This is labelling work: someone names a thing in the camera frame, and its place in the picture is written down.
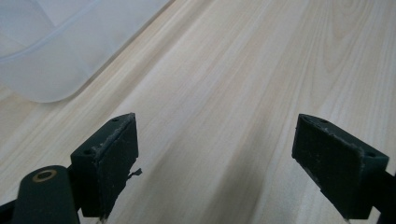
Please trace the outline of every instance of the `wooden surface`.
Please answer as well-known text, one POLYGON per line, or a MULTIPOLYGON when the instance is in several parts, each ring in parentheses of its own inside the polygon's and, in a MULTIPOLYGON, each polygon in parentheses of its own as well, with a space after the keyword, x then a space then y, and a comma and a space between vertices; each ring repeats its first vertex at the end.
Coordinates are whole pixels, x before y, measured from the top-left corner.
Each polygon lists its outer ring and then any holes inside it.
POLYGON ((358 136, 394 173, 395 95, 392 0, 176 0, 66 100, 0 87, 0 203, 135 112, 143 174, 107 223, 344 223, 291 158, 297 116, 358 136))

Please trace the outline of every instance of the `plastic container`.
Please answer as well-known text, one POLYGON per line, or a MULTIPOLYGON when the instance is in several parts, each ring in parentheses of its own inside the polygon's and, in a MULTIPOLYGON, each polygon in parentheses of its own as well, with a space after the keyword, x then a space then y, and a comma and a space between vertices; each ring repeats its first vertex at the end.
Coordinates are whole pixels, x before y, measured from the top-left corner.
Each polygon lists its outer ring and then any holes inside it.
POLYGON ((0 82, 36 102, 77 91, 169 0, 1 0, 0 82))

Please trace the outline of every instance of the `black plastic part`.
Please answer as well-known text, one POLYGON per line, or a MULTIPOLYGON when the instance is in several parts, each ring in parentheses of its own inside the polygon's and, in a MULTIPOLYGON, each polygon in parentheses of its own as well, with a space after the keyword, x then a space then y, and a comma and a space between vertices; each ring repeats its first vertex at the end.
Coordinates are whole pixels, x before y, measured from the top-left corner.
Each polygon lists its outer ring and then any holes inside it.
POLYGON ((292 157, 344 218, 368 218, 388 156, 327 120, 300 115, 292 157))
POLYGON ((377 182, 374 206, 381 212, 378 224, 396 223, 396 177, 384 173, 377 182))
POLYGON ((71 155, 84 217, 108 217, 138 157, 134 114, 108 121, 71 155))
POLYGON ((27 175, 20 185, 12 223, 79 223, 67 169, 48 166, 27 175))
POLYGON ((2 224, 11 223, 12 214, 14 213, 14 207, 15 207, 15 200, 0 206, 0 223, 2 224))

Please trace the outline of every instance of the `wooden table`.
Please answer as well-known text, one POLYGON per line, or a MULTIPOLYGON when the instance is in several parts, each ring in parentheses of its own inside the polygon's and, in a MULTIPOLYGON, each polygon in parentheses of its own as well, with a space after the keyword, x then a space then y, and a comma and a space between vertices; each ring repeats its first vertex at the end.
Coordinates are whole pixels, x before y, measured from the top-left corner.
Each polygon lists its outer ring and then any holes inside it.
POLYGON ((107 223, 344 223, 291 158, 297 116, 337 124, 394 173, 395 96, 392 0, 176 0, 66 100, 0 87, 0 203, 135 112, 144 173, 107 223))

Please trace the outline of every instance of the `metal ring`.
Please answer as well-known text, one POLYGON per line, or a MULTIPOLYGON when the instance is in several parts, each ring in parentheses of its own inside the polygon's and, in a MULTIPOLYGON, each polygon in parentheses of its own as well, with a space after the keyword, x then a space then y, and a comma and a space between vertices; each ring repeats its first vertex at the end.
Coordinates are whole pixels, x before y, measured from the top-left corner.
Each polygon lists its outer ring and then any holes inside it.
POLYGON ((33 181, 36 183, 44 182, 56 176, 56 170, 44 170, 33 176, 33 181))

